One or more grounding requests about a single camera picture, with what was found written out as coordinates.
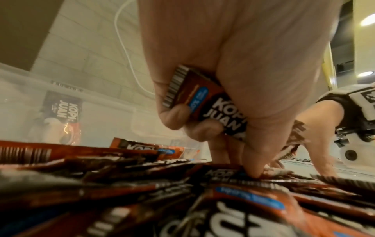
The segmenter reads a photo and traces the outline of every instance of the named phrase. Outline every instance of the transparent plastic bin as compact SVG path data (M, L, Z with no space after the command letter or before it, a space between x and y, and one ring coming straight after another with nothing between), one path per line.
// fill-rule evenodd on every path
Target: transparent plastic bin
M70 130L75 130L79 139L71 143L73 145L109 147L112 139L119 137L146 143L202 147L202 143L188 138L182 130L166 128L156 111L147 111L86 89L75 91L46 81L33 73L0 64L1 140L66 143L70 138L60 141L61 134L67 136ZM49 103L47 94L60 94L82 102L78 126L67 130L64 123L51 125L46 114L54 109L54 105Z

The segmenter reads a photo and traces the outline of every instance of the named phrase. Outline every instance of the tiled wall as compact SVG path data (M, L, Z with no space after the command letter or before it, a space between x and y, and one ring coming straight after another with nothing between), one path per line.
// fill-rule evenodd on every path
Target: tiled wall
M114 15L125 0L65 0L32 72L147 109L153 96L135 82L114 29ZM118 20L138 80L153 91L142 52L136 2Z

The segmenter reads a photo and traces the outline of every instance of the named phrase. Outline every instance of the recessed light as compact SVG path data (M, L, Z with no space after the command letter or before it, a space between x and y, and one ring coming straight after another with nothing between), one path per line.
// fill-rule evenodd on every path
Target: recessed light
M369 15L361 21L361 26L367 26L375 23L375 14Z
M362 73L358 74L358 77L366 77L366 76L369 76L373 73L374 73L373 71L362 72Z

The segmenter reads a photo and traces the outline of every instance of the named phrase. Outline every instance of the brown panel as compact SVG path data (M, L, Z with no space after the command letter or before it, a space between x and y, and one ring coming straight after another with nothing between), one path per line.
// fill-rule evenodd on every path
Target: brown panel
M0 62L30 71L64 0L0 0Z

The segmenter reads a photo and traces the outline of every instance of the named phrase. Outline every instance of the white cord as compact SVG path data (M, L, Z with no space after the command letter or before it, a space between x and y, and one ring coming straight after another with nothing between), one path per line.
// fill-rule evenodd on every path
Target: white cord
M120 43L121 43L122 49L124 49L125 55L126 55L126 57L128 58L130 69L132 70L133 76L134 76L134 78L135 78L135 80L136 80L138 86L139 86L142 90L146 91L147 93L152 94L152 95L155 95L155 93L153 93L153 92L151 92L151 91L148 91L147 89L145 89L145 88L140 84L140 82L139 82L139 80L138 80L138 78L137 78L137 76L136 76L136 74L135 74L135 72L134 72L133 64L132 64L132 61L130 60L130 57L129 57L128 51L126 50L125 45L124 45L124 43L122 42L122 39L121 39L121 36L120 36L120 32L118 31L118 27L117 27L117 21L118 21L118 17L119 17L119 15L120 15L120 13L123 11L124 8L126 8L126 7L127 7L130 3L132 3L132 2L134 2L134 0L127 0L127 1L125 1L125 2L120 6L120 8L117 10L116 15L114 16L114 28L115 28L115 30L116 30L118 40L119 40Z

